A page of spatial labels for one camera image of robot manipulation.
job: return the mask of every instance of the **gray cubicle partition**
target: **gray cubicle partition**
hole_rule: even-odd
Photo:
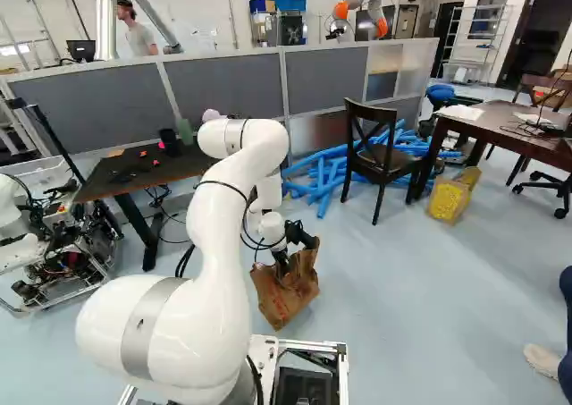
[[[344,97],[361,100],[366,66],[365,46],[287,51],[290,114],[342,106]]]
[[[278,53],[172,61],[164,67],[182,117],[196,127],[207,108],[243,117],[284,116]]]
[[[10,88],[40,106],[72,154],[156,139],[157,130],[174,126],[154,63],[14,81]],[[33,126],[53,149],[41,126]]]
[[[343,98],[398,109],[416,126],[436,38],[282,46],[230,55],[171,55],[88,63],[0,77],[8,96],[37,103],[71,153],[133,145],[207,108],[280,118],[300,156],[345,139]],[[42,153],[53,149],[18,113]]]

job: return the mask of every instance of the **blue chair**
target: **blue chair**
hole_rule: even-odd
[[[483,102],[483,100],[479,98],[457,96],[455,95],[455,89],[451,85],[443,85],[442,83],[437,83],[428,87],[425,90],[425,96],[433,105],[434,112],[448,105],[474,105]],[[422,139],[428,139],[431,134],[433,134],[434,127],[435,117],[433,114],[426,121],[419,121],[419,125],[417,127],[419,137]],[[465,143],[467,143],[467,138],[459,136],[456,147],[460,147]]]

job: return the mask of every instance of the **cardboard box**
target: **cardboard box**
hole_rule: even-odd
[[[273,0],[266,0],[266,12],[276,13],[276,3]]]
[[[448,224],[455,224],[471,200],[471,193],[481,178],[481,170],[476,166],[465,168],[453,179],[437,177],[427,214]]]
[[[571,71],[564,72],[566,68],[555,70],[553,77],[560,78],[561,80],[572,80],[572,64],[569,65],[568,69]],[[533,91],[534,91],[534,101],[537,103],[544,97],[544,95],[549,94],[551,92],[551,88],[543,88],[542,86],[535,86],[533,88]],[[558,90],[555,90],[555,92],[557,92],[557,94],[553,97],[548,98],[544,103],[544,105],[552,108],[558,105],[558,103],[562,99],[562,94],[559,93]],[[569,107],[572,107],[572,93],[568,94],[561,108],[569,108]]]

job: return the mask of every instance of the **white plastic bin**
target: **white plastic bin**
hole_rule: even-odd
[[[65,184],[72,175],[67,170],[68,165],[63,156],[43,157],[0,167],[0,173],[18,177],[31,190],[33,188],[45,190]]]

